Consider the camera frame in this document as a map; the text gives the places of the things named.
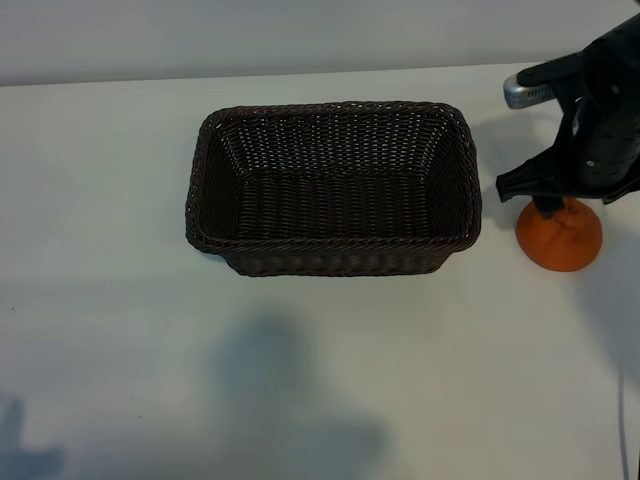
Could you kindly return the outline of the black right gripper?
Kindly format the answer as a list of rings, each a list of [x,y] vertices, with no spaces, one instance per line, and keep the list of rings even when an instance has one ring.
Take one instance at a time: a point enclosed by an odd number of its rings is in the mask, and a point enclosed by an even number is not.
[[[639,184],[639,70],[614,59],[578,59],[575,70],[579,93],[564,148],[564,178],[552,152],[496,178],[501,202],[538,197],[544,219],[565,208],[561,196],[612,203]]]

